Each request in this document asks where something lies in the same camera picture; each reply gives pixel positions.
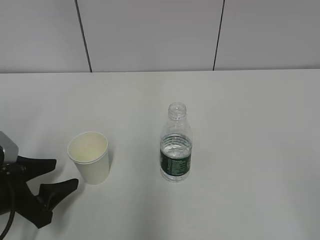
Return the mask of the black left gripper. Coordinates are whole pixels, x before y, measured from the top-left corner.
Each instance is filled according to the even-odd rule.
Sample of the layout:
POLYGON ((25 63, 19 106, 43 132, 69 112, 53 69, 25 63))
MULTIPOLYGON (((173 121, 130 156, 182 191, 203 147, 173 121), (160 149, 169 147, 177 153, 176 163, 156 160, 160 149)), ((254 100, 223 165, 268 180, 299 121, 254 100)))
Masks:
POLYGON ((53 209, 67 196, 77 190, 76 178, 58 183, 41 184, 38 195, 34 195, 27 181, 52 172, 56 159, 36 159, 23 156, 17 162, 0 167, 0 212, 20 214, 42 228, 52 222, 53 209))

